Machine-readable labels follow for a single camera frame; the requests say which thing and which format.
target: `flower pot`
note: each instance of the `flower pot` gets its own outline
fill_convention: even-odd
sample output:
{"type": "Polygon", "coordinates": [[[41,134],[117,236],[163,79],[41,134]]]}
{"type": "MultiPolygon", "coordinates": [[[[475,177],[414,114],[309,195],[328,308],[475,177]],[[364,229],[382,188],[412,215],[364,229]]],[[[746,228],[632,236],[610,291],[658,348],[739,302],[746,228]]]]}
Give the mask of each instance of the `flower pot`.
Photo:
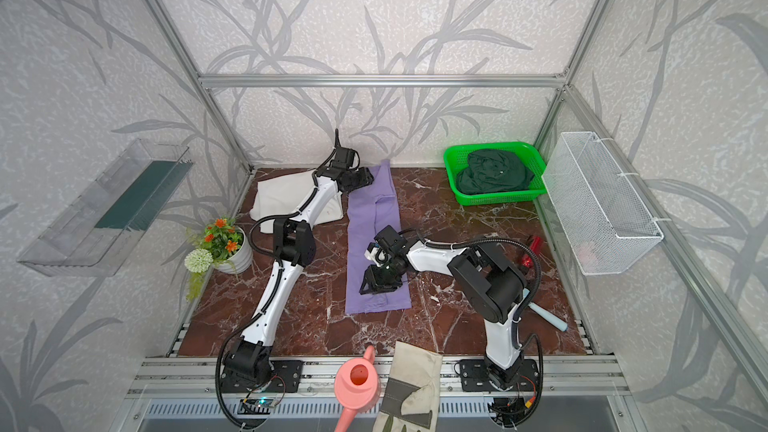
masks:
{"type": "Polygon", "coordinates": [[[235,227],[237,231],[243,234],[243,244],[237,249],[235,255],[230,257],[227,262],[214,265],[217,271],[221,271],[225,274],[239,274],[245,271],[254,260],[254,251],[248,243],[248,239],[245,237],[245,231],[240,227],[235,227]]]}

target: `folded purple garment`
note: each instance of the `folded purple garment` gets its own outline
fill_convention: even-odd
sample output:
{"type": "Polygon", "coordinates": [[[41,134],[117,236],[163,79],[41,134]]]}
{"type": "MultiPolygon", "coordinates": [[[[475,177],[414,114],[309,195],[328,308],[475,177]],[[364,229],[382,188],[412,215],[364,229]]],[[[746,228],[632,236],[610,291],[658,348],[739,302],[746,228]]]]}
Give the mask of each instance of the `folded purple garment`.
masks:
{"type": "Polygon", "coordinates": [[[350,218],[347,233],[350,248],[346,255],[346,306],[348,314],[395,311],[411,307],[408,283],[386,294],[360,295],[362,276],[370,264],[364,255],[373,238],[386,226],[400,230],[400,209],[389,170],[389,160],[371,167],[373,184],[350,192],[346,214],[350,218]]]}

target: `white pompom flower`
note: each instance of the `white pompom flower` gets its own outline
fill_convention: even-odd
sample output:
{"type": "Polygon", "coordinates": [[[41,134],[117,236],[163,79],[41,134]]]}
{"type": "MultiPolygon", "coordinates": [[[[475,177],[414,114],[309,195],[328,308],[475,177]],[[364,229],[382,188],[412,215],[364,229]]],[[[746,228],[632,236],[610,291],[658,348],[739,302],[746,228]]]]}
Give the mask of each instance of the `white pompom flower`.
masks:
{"type": "Polygon", "coordinates": [[[213,263],[214,256],[204,248],[196,248],[187,254],[187,257],[184,259],[184,265],[187,266],[190,272],[195,274],[205,273],[213,263]]]}

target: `light blue handle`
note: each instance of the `light blue handle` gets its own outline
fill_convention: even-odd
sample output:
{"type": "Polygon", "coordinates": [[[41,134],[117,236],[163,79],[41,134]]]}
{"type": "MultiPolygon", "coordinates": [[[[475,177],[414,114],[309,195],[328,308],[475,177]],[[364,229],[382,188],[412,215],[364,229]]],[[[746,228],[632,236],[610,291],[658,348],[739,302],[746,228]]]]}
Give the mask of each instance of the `light blue handle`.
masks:
{"type": "MultiPolygon", "coordinates": [[[[526,288],[523,289],[523,298],[527,297],[528,293],[529,293],[528,289],[526,288]]],[[[555,315],[553,315],[551,312],[543,310],[541,307],[534,304],[533,302],[531,302],[529,307],[533,312],[536,312],[537,314],[541,315],[545,321],[549,322],[550,324],[560,329],[561,331],[565,332],[568,330],[568,324],[566,324],[565,321],[563,321],[559,317],[556,317],[555,315]]]]}

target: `leaf pattern wallpaper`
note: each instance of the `leaf pattern wallpaper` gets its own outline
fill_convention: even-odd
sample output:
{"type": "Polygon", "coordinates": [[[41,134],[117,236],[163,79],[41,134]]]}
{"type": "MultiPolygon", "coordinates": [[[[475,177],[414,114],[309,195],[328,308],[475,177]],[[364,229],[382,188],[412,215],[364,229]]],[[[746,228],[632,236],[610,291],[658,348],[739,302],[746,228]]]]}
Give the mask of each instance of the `leaf pattern wallpaper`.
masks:
{"type": "Polygon", "coordinates": [[[0,0],[0,429],[107,430],[184,310],[187,227],[229,211],[246,168],[140,0],[0,0]],[[194,166],[120,271],[48,278],[20,251],[135,138],[194,166]]]}
{"type": "MultiPolygon", "coordinates": [[[[616,0],[575,83],[768,344],[768,2],[616,0]]],[[[580,129],[564,109],[555,133],[580,129]]],[[[650,430],[768,430],[768,414],[661,250],[615,277],[568,269],[650,430]]]]}
{"type": "MultiPolygon", "coordinates": [[[[557,73],[594,0],[164,0],[206,73],[557,73]]],[[[532,142],[552,90],[215,90],[253,164],[442,163],[450,145],[532,142]]]]}

